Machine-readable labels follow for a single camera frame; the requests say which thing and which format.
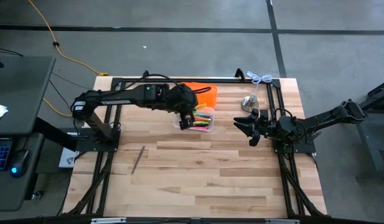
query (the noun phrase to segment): white cable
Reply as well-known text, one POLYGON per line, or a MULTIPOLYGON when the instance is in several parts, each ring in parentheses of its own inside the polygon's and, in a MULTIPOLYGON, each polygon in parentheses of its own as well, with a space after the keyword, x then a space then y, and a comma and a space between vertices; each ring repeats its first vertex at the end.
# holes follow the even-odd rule
POLYGON ((266 74, 266 75, 262 76, 262 78, 261 78, 257 74, 254 74, 250 71, 247 71, 246 75, 248 75, 252 79, 251 82, 256 85, 256 88, 255 88, 253 95, 256 95, 256 92, 258 91, 258 84, 260 84, 261 81, 263 81, 265 83, 270 83, 273 79, 272 75, 270 75, 270 74, 266 74))

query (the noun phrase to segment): yellow cable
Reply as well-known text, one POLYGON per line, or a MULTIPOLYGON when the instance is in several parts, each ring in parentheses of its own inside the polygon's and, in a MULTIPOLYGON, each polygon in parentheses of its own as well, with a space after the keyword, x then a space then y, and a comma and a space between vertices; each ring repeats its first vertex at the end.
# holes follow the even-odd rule
MULTIPOLYGON (((54 34, 54 32, 52 32, 52 29, 50 28, 50 26, 49 26, 47 20, 45 19, 44 15, 42 15, 42 13, 38 10, 37 6, 35 6, 35 5, 32 3, 31 0, 29 0, 29 2, 30 2, 30 4, 32 5, 32 7, 34 7, 34 9, 38 12, 38 14, 40 14, 42 20, 44 20, 45 24, 47 25, 47 27, 48 27, 48 29, 49 29, 49 31, 50 31, 50 34, 52 34, 52 37, 54 38, 54 42, 57 42, 57 41, 56 41, 56 38, 55 38, 55 34, 54 34)), ((65 58, 65 59, 67 59, 67 60, 70 60, 70 61, 72 61, 72 62, 75 62, 75 63, 79 63, 80 65, 84 65, 85 67, 87 67, 87 68, 89 68, 90 70, 92 70, 93 72, 95 72, 98 76, 109 75, 109 73, 107 73, 107 72, 98 72, 98 71, 96 71, 95 69, 93 69, 91 66, 89 66, 89 65, 87 65, 87 64, 85 64, 85 63, 83 63, 83 62, 80 62, 80 61, 78 61, 78 60, 75 60, 75 59, 73 59, 73 58, 70 58, 70 57, 68 57, 68 56, 65 56, 65 55, 60 51, 59 46, 55 46, 55 47, 56 47, 56 50, 59 52, 59 54, 60 54, 63 58, 65 58)))
POLYGON ((43 100, 44 100, 44 102, 46 102, 46 103, 48 104, 48 106, 50 107, 50 109, 52 109, 54 112, 56 112, 56 113, 58 113, 58 114, 60 114, 60 115, 62 115, 62 116, 72 117, 72 115, 70 115, 70 114, 65 114, 65 113, 60 112, 59 110, 56 110, 56 109, 54 108, 54 106, 52 106, 52 105, 51 105, 45 98, 44 98, 43 100))

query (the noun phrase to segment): computer mouse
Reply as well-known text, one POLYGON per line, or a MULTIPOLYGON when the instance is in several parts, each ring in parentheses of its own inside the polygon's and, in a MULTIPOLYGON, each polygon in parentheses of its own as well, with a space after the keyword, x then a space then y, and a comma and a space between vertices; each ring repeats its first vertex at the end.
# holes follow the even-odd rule
POLYGON ((29 159, 29 151, 21 149, 14 153, 10 162, 10 173, 13 177, 22 177, 27 171, 27 161, 29 159))

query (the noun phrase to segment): wood plank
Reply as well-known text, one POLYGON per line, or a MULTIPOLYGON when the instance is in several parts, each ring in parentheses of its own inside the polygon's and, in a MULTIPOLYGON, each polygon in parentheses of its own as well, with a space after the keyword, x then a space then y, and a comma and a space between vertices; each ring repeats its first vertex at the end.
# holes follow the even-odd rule
MULTIPOLYGON (((97 77, 95 89, 109 90, 111 79, 97 77)), ((286 109, 303 118, 296 80, 280 82, 286 109)), ((172 113, 122 106, 121 139, 111 168, 106 217, 286 217, 278 157, 271 141, 261 138, 256 147, 250 147, 248 138, 233 125, 235 116, 249 115, 241 110, 240 102, 255 91, 255 86, 216 86, 215 122, 210 133, 176 129, 172 113), (145 152, 131 175, 143 146, 145 152)), ((269 108, 264 85, 259 86, 257 97, 260 109, 269 108)), ((95 110, 101 119, 105 109, 101 106, 95 110)), ((315 163, 304 154, 295 158, 302 189, 325 213, 315 163)), ((95 160, 96 153, 88 152, 76 161, 64 212, 71 210, 89 188, 95 160)), ((296 210, 294 191, 290 193, 296 210)))

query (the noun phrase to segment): metal bracket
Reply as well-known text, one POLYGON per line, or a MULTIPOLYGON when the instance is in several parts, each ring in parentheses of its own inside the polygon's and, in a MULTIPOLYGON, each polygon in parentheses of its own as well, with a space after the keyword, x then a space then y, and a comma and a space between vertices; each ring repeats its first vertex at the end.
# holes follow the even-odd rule
POLYGON ((280 86, 280 79, 278 79, 278 78, 272 79, 271 84, 273 86, 275 86, 276 88, 281 88, 281 86, 280 86))
POLYGON ((275 153, 315 153, 316 148, 313 141, 305 143, 304 139, 300 143, 294 145, 294 150, 291 146, 285 146, 281 141, 273 141, 273 150, 275 153))
POLYGON ((287 220, 287 219, 266 219, 267 224, 299 224, 299 220, 287 220))
POLYGON ((113 78, 111 80, 111 88, 114 89, 116 86, 118 86, 123 81, 123 78, 113 78))
POLYGON ((80 152, 116 152, 120 134, 120 129, 112 129, 110 141, 96 142, 96 137, 94 137, 95 132, 90 128, 83 128, 80 131, 79 138, 82 138, 83 136, 86 137, 77 141, 76 150, 80 152))
POLYGON ((243 71, 242 71, 240 68, 238 68, 238 69, 236 70, 235 77, 236 77, 236 78, 239 78, 239 77, 240 77, 240 79, 241 79, 242 82, 245 82, 245 81, 246 81, 246 77, 244 76, 244 73, 243 73, 243 71))
POLYGON ((150 74, 149 74, 149 71, 145 70, 145 71, 143 72, 142 78, 145 79, 145 78, 148 77, 148 75, 150 75, 150 74))
POLYGON ((126 223, 127 218, 93 218, 91 224, 112 224, 112 223, 126 223))

